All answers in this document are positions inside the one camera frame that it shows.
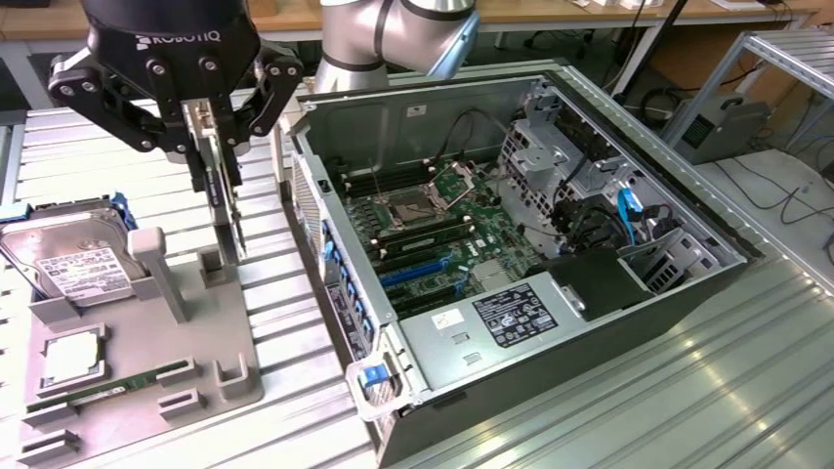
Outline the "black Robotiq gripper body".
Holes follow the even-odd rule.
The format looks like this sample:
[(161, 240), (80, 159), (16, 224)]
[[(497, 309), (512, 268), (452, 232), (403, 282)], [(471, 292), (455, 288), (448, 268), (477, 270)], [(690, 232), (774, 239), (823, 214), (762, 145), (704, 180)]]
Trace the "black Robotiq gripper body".
[(160, 79), (181, 101), (225, 98), (260, 48), (244, 1), (84, 1), (89, 64), (81, 84), (116, 75), (156, 101)]

